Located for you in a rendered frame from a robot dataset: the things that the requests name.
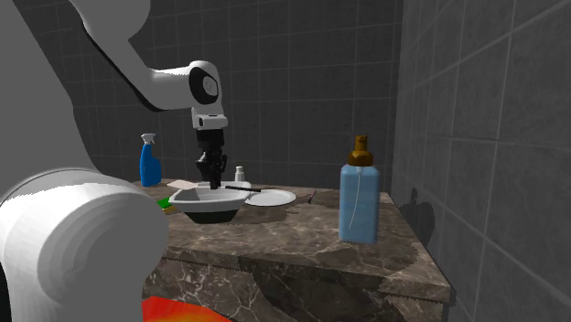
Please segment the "white bowl black base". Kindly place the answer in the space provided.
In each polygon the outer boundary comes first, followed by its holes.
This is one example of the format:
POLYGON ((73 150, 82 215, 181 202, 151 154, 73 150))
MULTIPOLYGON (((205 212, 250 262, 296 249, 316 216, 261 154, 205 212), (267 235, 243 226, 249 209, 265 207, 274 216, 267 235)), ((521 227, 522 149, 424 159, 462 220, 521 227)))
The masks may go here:
POLYGON ((180 189, 168 202, 198 224, 230 222, 250 192, 227 188, 180 189))

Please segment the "blue spray bottle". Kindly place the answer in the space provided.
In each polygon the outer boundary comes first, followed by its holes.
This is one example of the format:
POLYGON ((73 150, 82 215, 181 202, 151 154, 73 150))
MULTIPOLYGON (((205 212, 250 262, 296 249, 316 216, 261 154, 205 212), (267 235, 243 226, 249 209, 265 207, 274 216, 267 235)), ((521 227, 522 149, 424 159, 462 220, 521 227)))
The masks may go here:
POLYGON ((141 135, 144 145, 139 160, 139 174, 143 187, 152 187, 161 182, 161 165, 152 152, 155 136, 152 133, 141 135))

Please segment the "green and yellow sponge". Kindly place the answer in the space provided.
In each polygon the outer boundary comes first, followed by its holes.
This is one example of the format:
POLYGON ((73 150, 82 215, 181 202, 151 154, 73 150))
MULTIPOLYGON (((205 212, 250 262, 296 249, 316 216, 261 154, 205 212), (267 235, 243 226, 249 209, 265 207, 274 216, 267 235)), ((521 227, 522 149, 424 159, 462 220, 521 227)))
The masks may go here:
POLYGON ((169 198, 160 199, 156 203, 167 215, 178 212, 178 209, 169 202, 169 198))

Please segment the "white round plate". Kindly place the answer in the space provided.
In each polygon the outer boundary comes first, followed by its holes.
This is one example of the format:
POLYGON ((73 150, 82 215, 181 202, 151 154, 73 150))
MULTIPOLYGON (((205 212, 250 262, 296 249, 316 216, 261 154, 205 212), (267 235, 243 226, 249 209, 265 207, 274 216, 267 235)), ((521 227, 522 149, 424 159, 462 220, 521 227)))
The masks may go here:
POLYGON ((245 203, 256 207, 275 207, 289 204, 296 200, 296 195, 282 189, 262 189, 253 192, 245 200, 245 203))

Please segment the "blue soap dispenser brown pump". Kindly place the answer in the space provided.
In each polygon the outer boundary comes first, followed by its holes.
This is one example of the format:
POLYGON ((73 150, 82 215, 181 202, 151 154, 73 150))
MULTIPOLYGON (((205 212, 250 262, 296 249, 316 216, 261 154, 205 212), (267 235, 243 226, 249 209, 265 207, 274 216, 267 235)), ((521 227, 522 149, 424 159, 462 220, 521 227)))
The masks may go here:
POLYGON ((377 242, 380 172, 373 166, 368 136, 357 135, 348 162, 340 170, 339 238, 345 242, 377 242))

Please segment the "red robot stand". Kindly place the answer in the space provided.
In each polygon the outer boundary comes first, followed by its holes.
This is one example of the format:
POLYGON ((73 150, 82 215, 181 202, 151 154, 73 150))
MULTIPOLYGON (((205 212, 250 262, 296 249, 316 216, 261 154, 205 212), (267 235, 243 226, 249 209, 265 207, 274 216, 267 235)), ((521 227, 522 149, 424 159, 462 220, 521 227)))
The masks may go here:
POLYGON ((142 302, 144 322, 231 322, 205 307, 151 296, 142 302))

